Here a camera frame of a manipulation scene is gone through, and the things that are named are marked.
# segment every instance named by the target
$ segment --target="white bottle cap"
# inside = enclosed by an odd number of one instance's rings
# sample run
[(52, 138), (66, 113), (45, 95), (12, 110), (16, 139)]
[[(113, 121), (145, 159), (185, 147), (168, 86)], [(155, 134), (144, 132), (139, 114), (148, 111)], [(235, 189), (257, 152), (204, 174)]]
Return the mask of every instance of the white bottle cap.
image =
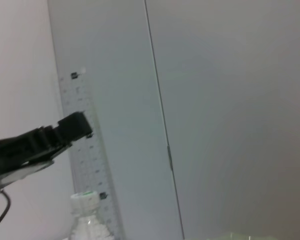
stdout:
[(89, 213), (99, 206), (99, 195), (96, 191), (76, 193), (71, 196), (72, 210), (76, 214)]

